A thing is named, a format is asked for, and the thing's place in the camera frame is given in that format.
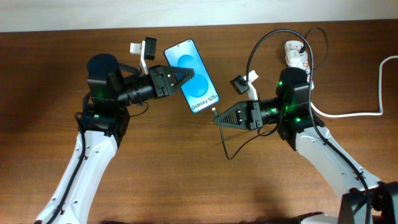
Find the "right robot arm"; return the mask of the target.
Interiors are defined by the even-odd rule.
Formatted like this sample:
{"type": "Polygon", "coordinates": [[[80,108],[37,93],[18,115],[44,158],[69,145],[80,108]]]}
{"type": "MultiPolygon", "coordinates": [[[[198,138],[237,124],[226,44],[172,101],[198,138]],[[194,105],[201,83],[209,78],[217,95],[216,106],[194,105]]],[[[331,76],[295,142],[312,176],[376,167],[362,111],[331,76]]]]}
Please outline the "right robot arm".
{"type": "Polygon", "coordinates": [[[275,124],[281,139],[310,161],[341,199],[337,217],[312,212],[287,223],[397,223],[397,182],[382,182],[335,141],[324,122],[310,113],[309,88],[304,70],[286,68],[275,98],[238,102],[215,113],[214,123],[247,130],[275,124]]]}

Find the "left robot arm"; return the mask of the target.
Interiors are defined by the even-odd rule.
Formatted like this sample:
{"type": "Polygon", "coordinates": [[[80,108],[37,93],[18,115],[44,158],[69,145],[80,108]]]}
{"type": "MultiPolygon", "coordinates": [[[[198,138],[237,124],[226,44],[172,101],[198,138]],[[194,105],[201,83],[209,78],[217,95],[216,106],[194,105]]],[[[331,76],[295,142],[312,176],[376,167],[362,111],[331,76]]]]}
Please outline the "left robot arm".
{"type": "Polygon", "coordinates": [[[105,169],[127,131],[127,107],[170,96],[195,74],[191,68],[156,65],[141,75],[111,54],[95,55],[86,68],[90,92],[75,115],[72,158],[36,223],[86,223],[105,169]]]}

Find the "white USB charger plug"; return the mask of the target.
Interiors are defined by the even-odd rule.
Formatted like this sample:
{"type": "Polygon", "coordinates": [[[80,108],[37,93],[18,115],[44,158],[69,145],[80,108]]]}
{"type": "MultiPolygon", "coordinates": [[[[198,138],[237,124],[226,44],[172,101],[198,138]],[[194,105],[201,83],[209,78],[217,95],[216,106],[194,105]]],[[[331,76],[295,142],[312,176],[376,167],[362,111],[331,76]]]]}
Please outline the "white USB charger plug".
{"type": "Polygon", "coordinates": [[[289,67],[307,67],[308,53],[306,51],[300,53],[299,50],[295,49],[287,50],[285,60],[289,67]]]}

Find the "white power strip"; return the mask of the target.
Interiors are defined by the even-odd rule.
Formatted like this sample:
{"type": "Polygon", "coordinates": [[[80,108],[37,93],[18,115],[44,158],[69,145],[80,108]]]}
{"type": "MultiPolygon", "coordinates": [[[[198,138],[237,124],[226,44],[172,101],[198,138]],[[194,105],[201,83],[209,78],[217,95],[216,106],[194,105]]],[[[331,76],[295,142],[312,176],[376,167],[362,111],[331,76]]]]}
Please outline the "white power strip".
{"type": "Polygon", "coordinates": [[[284,45],[285,61],[294,81],[303,81],[304,73],[307,74],[307,82],[310,79],[308,53],[304,47],[304,44],[298,40],[289,40],[284,45]]]}

